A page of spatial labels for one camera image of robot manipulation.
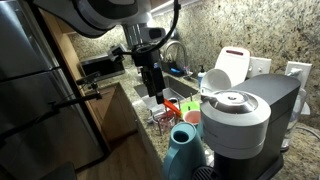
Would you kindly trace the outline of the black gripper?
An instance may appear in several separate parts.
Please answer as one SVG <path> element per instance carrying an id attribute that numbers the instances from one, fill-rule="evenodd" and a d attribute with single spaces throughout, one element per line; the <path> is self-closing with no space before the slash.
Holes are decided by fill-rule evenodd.
<path id="1" fill-rule="evenodd" d="M 156 96 L 158 104 L 164 103 L 163 89 L 165 88 L 162 70 L 156 63 L 160 60 L 158 50 L 151 51 L 151 46 L 138 47 L 133 50 L 132 59 L 140 68 L 143 83 L 149 96 Z"/>

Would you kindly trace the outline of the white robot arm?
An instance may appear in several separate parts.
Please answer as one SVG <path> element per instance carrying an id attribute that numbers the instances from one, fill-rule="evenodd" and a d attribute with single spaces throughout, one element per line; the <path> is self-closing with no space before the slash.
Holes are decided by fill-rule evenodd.
<path id="1" fill-rule="evenodd" d="M 117 50 L 112 59 L 130 55 L 136 67 L 141 68 L 143 83 L 150 97 L 164 102 L 162 70 L 155 64 L 160 60 L 160 48 L 169 40 L 179 18 L 181 5 L 174 0 L 173 23 L 168 33 L 164 28 L 149 27 L 150 0 L 31 0 L 68 24 L 74 31 L 87 38 L 98 38 L 121 25 L 128 50 Z"/>

